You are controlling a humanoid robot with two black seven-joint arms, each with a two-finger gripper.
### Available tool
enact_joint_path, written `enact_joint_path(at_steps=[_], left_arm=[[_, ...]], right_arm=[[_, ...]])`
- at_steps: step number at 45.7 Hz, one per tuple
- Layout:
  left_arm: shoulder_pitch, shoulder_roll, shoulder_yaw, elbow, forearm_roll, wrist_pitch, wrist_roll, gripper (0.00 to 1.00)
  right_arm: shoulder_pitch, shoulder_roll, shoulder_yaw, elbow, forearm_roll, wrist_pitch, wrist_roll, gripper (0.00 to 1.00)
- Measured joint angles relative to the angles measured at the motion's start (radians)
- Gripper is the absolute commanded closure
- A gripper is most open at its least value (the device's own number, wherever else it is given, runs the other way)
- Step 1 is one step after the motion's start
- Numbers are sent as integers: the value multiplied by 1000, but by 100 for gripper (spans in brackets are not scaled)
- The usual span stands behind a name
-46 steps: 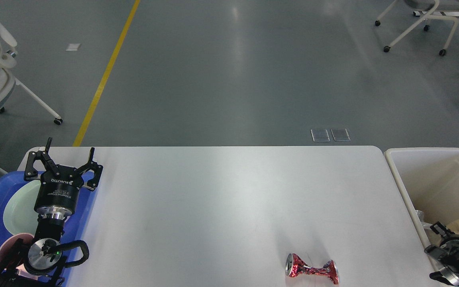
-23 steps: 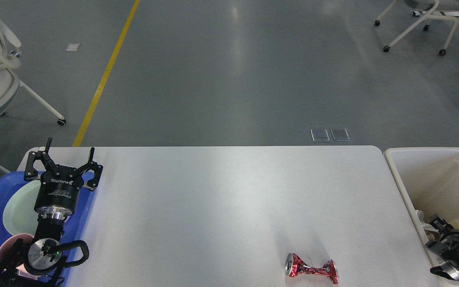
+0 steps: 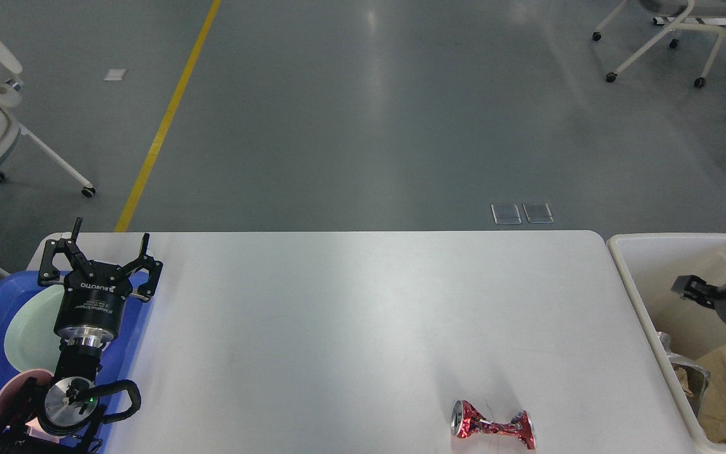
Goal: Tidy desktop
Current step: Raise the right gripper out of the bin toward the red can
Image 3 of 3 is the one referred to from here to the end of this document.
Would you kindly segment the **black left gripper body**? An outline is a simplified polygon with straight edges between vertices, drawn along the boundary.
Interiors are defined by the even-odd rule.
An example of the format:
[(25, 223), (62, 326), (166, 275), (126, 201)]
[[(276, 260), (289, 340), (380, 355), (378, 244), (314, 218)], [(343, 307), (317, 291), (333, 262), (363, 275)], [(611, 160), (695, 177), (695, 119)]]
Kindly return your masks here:
[(88, 282), (78, 271), (63, 279), (66, 290), (54, 324), (54, 332), (63, 339), (100, 336), (102, 342), (119, 337), (127, 297), (133, 291), (129, 279), (106, 276), (104, 280)]

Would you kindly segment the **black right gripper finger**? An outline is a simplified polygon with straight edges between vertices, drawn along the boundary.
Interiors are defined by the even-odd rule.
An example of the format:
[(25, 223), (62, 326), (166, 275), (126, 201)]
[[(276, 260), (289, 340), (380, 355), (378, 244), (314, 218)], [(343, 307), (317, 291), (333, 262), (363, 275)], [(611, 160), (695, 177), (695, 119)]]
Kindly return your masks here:
[(708, 282), (695, 275), (677, 276), (671, 291), (676, 293), (680, 298), (693, 301), (703, 308), (711, 308), (716, 310), (721, 307), (721, 296), (718, 286), (711, 285)]

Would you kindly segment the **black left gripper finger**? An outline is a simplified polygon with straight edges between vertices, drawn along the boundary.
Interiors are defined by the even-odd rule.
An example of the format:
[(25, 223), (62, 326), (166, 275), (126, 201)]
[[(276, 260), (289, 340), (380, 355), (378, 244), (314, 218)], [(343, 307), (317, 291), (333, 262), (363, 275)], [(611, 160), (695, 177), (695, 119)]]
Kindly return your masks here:
[[(139, 301), (148, 302), (155, 296), (164, 265), (149, 253), (150, 238), (150, 233), (144, 233), (138, 256), (125, 265), (118, 265), (113, 273), (113, 293), (122, 299), (132, 296)], [(146, 281), (135, 286), (130, 277), (141, 271), (147, 274)]]
[(70, 238), (60, 240), (49, 239), (44, 242), (40, 267), (38, 267), (38, 286), (49, 286), (62, 282), (60, 271), (53, 264), (54, 258), (57, 255), (63, 255), (69, 265), (71, 265), (72, 271), (81, 271), (83, 278), (87, 281), (93, 281), (95, 279), (95, 268), (92, 262), (86, 258), (77, 244), (81, 225), (83, 225), (83, 218), (77, 218), (72, 227)]

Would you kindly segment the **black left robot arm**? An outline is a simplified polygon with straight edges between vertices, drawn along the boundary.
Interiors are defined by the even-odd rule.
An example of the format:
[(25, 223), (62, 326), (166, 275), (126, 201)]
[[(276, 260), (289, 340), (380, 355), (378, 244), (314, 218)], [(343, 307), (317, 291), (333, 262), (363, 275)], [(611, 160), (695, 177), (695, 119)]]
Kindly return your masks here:
[(78, 245), (83, 219), (70, 237), (44, 244), (37, 284), (62, 297), (53, 325), (57, 365), (46, 384), (28, 377), (0, 414), (0, 453), (95, 453), (101, 426), (141, 408), (132, 380), (98, 383), (106, 346), (118, 339), (129, 299), (150, 301), (163, 270), (149, 253), (150, 234), (124, 265), (86, 258)]

